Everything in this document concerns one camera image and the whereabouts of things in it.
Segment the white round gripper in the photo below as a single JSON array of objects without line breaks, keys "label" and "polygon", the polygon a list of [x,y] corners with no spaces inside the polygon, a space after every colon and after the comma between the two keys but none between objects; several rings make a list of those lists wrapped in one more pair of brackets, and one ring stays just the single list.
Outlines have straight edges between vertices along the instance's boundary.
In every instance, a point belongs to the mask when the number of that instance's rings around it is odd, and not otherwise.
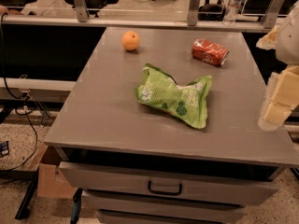
[{"label": "white round gripper", "polygon": [[283,125],[299,106],[299,1],[279,28],[274,27],[256,43],[259,49],[276,49],[276,57],[287,64],[280,74],[268,79],[258,121],[264,131],[274,131]]}]

